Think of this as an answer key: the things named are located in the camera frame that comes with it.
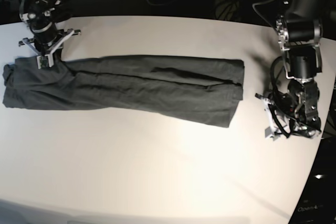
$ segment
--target fabric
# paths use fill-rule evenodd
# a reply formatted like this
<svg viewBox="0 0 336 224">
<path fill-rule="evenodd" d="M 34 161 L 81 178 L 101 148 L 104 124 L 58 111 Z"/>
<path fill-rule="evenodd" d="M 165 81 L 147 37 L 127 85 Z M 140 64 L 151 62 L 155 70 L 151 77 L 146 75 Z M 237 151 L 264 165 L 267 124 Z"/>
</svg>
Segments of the fabric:
<svg viewBox="0 0 336 224">
<path fill-rule="evenodd" d="M 4 67 L 8 108 L 94 110 L 107 107 L 157 112 L 229 127 L 243 99 L 241 60 L 173 56 L 114 56 L 55 60 L 38 69 L 36 57 Z"/>
</svg>

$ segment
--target white table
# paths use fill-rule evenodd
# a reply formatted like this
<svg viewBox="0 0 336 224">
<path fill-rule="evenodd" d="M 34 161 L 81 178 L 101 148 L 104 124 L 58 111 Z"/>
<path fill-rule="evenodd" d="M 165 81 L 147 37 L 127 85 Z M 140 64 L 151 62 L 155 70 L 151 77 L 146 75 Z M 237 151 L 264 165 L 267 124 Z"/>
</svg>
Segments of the white table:
<svg viewBox="0 0 336 224">
<path fill-rule="evenodd" d="M 320 137 L 264 139 L 271 28 L 173 17 L 73 18 L 64 60 L 149 54 L 241 59 L 244 100 L 230 128 L 125 109 L 28 111 L 0 105 L 0 198 L 31 223 L 287 224 Z M 29 56 L 25 26 L 0 27 L 0 65 Z M 319 115 L 327 118 L 336 42 L 322 40 Z M 0 85 L 0 96 L 4 86 Z"/>
</svg>

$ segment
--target dark gray trousers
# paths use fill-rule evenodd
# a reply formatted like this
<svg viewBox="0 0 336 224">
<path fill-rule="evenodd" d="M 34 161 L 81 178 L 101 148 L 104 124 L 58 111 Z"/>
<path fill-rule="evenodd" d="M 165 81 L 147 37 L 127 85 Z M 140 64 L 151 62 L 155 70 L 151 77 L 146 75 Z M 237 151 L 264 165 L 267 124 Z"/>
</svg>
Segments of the dark gray trousers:
<svg viewBox="0 0 336 224">
<path fill-rule="evenodd" d="M 228 127 L 243 99 L 241 60 L 114 56 L 38 69 L 36 57 L 4 68 L 3 104 L 31 110 L 144 110 Z"/>
</svg>

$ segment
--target metal bracket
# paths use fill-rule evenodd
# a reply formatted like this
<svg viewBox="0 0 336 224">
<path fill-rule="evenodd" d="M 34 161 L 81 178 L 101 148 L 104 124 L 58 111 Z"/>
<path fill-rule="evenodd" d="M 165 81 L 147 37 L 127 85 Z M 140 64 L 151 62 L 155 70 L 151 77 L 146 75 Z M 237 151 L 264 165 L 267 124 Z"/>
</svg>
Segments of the metal bracket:
<svg viewBox="0 0 336 224">
<path fill-rule="evenodd" d="M 256 94 L 256 98 L 262 100 L 262 102 L 264 103 L 265 111 L 268 118 L 269 127 L 265 129 L 265 138 L 272 138 L 273 141 L 275 141 L 281 137 L 281 130 L 278 129 L 278 127 L 274 124 L 272 113 L 269 109 L 269 105 L 273 105 L 273 102 L 261 94 Z M 283 120 L 286 124 L 283 128 L 285 129 L 285 131 L 287 131 L 289 130 L 289 120 L 287 120 L 286 118 L 284 118 Z"/>
<path fill-rule="evenodd" d="M 63 43 L 70 37 L 80 34 L 80 30 L 69 29 L 55 44 L 53 44 L 46 50 L 46 54 L 43 56 L 40 55 L 41 53 L 33 45 L 31 45 L 34 42 L 34 39 L 24 38 L 22 41 L 19 42 L 19 46 L 27 45 L 34 53 L 36 53 L 38 69 L 52 67 L 54 65 L 54 53 L 58 49 L 61 49 Z"/>
</svg>

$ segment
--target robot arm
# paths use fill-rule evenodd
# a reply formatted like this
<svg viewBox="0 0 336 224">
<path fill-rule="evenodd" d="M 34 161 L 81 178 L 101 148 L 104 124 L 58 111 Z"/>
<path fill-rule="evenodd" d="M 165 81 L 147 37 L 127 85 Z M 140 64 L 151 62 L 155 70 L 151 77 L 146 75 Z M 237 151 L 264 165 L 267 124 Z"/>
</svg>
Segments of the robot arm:
<svg viewBox="0 0 336 224">
<path fill-rule="evenodd" d="M 293 134 L 313 138 L 321 133 L 317 109 L 319 89 L 314 78 L 322 72 L 322 25 L 319 18 L 324 2 L 286 1 L 290 7 L 277 20 L 276 31 L 282 56 L 271 67 L 273 90 L 265 96 L 257 95 L 269 113 L 270 127 L 266 129 L 268 137 L 276 139 L 282 134 L 286 137 Z M 281 59 L 286 77 L 290 80 L 288 93 L 279 92 L 274 77 L 275 65 Z"/>
<path fill-rule="evenodd" d="M 28 45 L 37 54 L 38 68 L 54 65 L 54 52 L 62 48 L 64 41 L 80 30 L 58 30 L 53 11 L 62 0 L 23 0 L 20 6 L 20 18 L 27 24 L 34 37 L 25 38 L 19 46 Z"/>
</svg>

